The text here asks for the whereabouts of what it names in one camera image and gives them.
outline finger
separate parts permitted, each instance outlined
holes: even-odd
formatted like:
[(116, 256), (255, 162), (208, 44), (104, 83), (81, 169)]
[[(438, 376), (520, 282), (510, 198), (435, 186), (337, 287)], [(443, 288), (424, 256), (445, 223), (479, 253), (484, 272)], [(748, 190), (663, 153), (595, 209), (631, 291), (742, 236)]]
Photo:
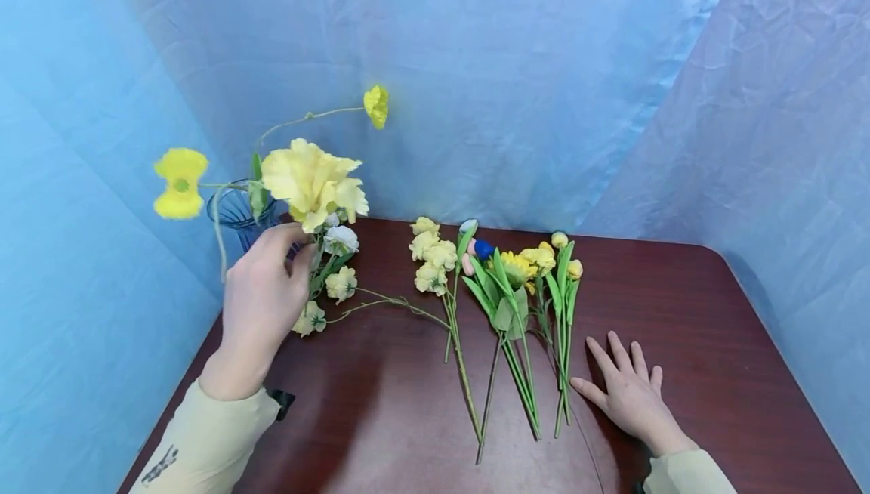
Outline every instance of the finger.
[(597, 408), (607, 413), (607, 395), (602, 392), (599, 387), (595, 386), (594, 383), (590, 383), (589, 381), (575, 376), (571, 379), (571, 386), (575, 391), (578, 392), (580, 396), (583, 396), (590, 402), (595, 403)]
[(641, 349), (640, 343), (637, 343), (637, 341), (631, 343), (631, 362), (634, 363), (634, 372), (637, 373), (637, 376), (640, 376), (641, 379), (649, 383), (650, 372), (646, 368), (646, 359), (643, 358), (643, 349)]
[(628, 352), (625, 352), (625, 347), (622, 346), (622, 341), (619, 340), (619, 335), (616, 332), (607, 333), (607, 341), (610, 341), (610, 350), (613, 351), (613, 361), (616, 362), (616, 367), (623, 373), (634, 373), (634, 368), (631, 367), (631, 358), (628, 357)]
[(588, 346), (591, 353), (593, 353), (595, 362), (599, 364), (605, 379), (613, 378), (614, 375), (619, 374), (619, 370), (613, 365), (613, 361), (609, 356), (607, 356), (607, 352), (602, 349), (601, 345), (599, 345), (595, 339), (586, 338), (586, 346)]
[(650, 384), (652, 385), (652, 389), (659, 396), (662, 395), (662, 381), (665, 378), (665, 370), (662, 369), (661, 366), (654, 366), (652, 368), (652, 375), (650, 376)]
[(254, 242), (251, 250), (248, 250), (248, 254), (253, 255), (254, 258), (277, 261), (280, 265), (284, 265), (287, 252), (293, 246), (293, 243), (307, 241), (308, 235), (302, 230), (301, 224), (280, 224), (265, 230), (263, 235), (259, 236), (258, 240)]

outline cream sleeve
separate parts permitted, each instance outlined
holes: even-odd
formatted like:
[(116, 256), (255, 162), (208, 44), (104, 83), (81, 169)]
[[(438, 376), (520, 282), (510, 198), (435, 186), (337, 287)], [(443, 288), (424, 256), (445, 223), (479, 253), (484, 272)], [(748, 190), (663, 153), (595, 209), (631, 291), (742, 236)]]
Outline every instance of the cream sleeve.
[(737, 494), (706, 450), (687, 450), (653, 458), (643, 483), (646, 494)]
[(247, 399), (221, 402), (196, 380), (131, 494), (229, 493), (279, 409), (262, 388)]

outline brown tabletop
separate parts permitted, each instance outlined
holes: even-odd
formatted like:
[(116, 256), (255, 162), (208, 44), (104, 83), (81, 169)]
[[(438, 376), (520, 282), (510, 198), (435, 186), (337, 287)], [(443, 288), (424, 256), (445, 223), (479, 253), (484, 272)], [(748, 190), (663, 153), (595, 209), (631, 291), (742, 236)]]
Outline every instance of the brown tabletop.
[[(362, 251), (350, 265), (359, 285), (405, 295), (442, 316), (439, 300), (414, 289), (410, 227), (371, 219), (354, 227)], [(502, 230), (479, 236), (513, 250), (546, 238)], [(579, 237), (575, 257), (585, 270), (573, 374), (590, 375), (584, 337), (605, 341), (614, 329), (626, 345), (640, 341), (649, 366), (664, 368), (665, 402), (741, 494), (859, 492), (719, 255), (691, 245)], [(496, 340), (477, 303), (459, 288), (461, 343), (482, 414)], [(357, 294), (325, 309), (334, 317), (367, 300)], [(219, 329), (218, 323), (208, 335), (120, 492), (216, 349)], [(555, 376), (543, 347), (529, 341), (544, 439), (533, 440), (502, 357), (484, 460), (475, 465), (477, 442), (456, 360), (444, 363), (446, 333), (435, 323), (399, 307), (372, 306), (310, 338), (292, 336), (267, 386), (296, 394), (296, 403), (265, 433), (235, 494), (630, 492), (649, 469), (646, 450), (576, 394), (578, 420), (554, 439)], [(591, 374), (600, 381), (596, 369)]]

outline yellow chrysanthemum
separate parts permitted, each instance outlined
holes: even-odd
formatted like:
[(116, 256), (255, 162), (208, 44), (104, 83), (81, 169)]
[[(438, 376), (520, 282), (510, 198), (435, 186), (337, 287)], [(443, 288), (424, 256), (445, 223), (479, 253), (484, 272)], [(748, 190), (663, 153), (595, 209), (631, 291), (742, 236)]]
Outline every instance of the yellow chrysanthemum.
[(371, 90), (362, 95), (362, 106), (376, 129), (384, 129), (387, 113), (390, 112), (387, 106), (389, 98), (390, 93), (380, 84), (375, 84)]
[(431, 233), (437, 235), (441, 230), (441, 226), (439, 224), (435, 224), (433, 220), (426, 217), (418, 217), (417, 221), (414, 221), (411, 224), (411, 231), (414, 232), (414, 235), (418, 236), (424, 231), (430, 231)]
[(556, 258), (551, 250), (553, 249), (525, 249), (520, 253), (520, 257), (525, 258), (529, 264), (535, 266), (536, 275), (546, 275), (556, 267)]
[(154, 201), (154, 210), (163, 218), (194, 218), (202, 208), (199, 178), (208, 167), (208, 159), (191, 149), (170, 149), (154, 164), (154, 170), (166, 179), (166, 191)]
[(337, 273), (326, 277), (326, 295), (340, 304), (356, 292), (356, 270), (346, 265)]
[(273, 150), (265, 157), (263, 185), (290, 204), (291, 216), (302, 223), (305, 233), (312, 233), (337, 208), (343, 208), (351, 223), (357, 214), (368, 214), (369, 204), (359, 187), (363, 182), (347, 176), (361, 163), (294, 139), (290, 149)]
[(501, 262), (504, 265), (507, 280), (513, 288), (521, 287), (538, 272), (537, 267), (533, 266), (531, 261), (522, 258), (521, 255), (515, 255), (510, 250), (501, 253)]
[(580, 264), (580, 260), (573, 259), (568, 263), (568, 278), (572, 281), (579, 281), (580, 277), (583, 276), (583, 264)]

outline blue glass vase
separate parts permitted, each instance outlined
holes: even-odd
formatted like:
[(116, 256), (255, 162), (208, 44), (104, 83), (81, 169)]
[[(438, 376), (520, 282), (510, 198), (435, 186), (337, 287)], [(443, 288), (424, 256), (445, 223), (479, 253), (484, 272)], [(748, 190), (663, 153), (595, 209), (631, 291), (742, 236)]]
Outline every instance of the blue glass vase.
[[(251, 202), (248, 201), (248, 179), (233, 181), (233, 184), (244, 187), (244, 190), (228, 187), (228, 189), (218, 191), (220, 201), (217, 204), (217, 222), (222, 227), (236, 232), (242, 246), (242, 252), (247, 252), (260, 234), (268, 227), (276, 226), (279, 223), (279, 218), (275, 213), (277, 203), (274, 197), (269, 196), (267, 207), (263, 209), (259, 219), (254, 220), (254, 215), (251, 213)], [(218, 192), (208, 198), (206, 206), (208, 218), (212, 221), (214, 221), (212, 203), (218, 200)]]

